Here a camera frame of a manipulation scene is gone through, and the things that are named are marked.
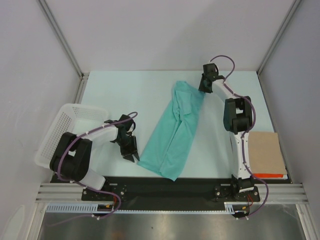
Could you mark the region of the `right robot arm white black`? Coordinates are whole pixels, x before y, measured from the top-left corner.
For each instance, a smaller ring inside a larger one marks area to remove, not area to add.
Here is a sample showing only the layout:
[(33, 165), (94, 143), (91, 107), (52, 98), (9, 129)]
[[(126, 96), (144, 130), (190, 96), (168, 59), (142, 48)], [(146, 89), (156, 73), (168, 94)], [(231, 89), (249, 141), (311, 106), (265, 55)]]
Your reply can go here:
[(252, 200), (255, 191), (254, 174), (249, 160), (249, 132), (256, 123), (256, 112), (249, 96), (240, 96), (226, 84), (215, 63), (203, 65), (198, 87), (200, 92), (216, 94), (224, 103), (223, 126), (229, 133), (234, 170), (230, 185), (216, 186), (216, 202)]

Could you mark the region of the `teal green t shirt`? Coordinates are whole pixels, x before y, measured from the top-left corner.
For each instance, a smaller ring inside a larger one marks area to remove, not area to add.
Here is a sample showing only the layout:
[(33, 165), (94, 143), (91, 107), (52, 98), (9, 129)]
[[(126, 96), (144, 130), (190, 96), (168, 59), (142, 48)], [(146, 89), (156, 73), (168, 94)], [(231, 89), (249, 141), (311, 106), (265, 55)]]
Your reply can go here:
[(185, 81), (177, 81), (171, 100), (154, 128), (138, 165), (176, 181), (187, 162), (205, 94)]

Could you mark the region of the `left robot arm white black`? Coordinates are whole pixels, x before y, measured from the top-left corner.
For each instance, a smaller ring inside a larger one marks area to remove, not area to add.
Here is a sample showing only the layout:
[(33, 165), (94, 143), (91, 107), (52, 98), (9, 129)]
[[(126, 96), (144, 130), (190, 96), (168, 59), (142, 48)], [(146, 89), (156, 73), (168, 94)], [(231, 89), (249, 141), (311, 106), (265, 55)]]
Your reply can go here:
[(77, 182), (93, 189), (98, 199), (107, 199), (111, 188), (105, 184), (105, 177), (91, 168), (91, 160), (103, 145), (114, 143), (118, 144), (123, 159), (133, 163), (139, 161), (137, 138), (134, 136), (134, 118), (137, 115), (136, 111), (123, 114), (119, 120), (106, 120), (101, 126), (80, 135), (63, 133), (49, 168), (57, 174), (59, 180)]

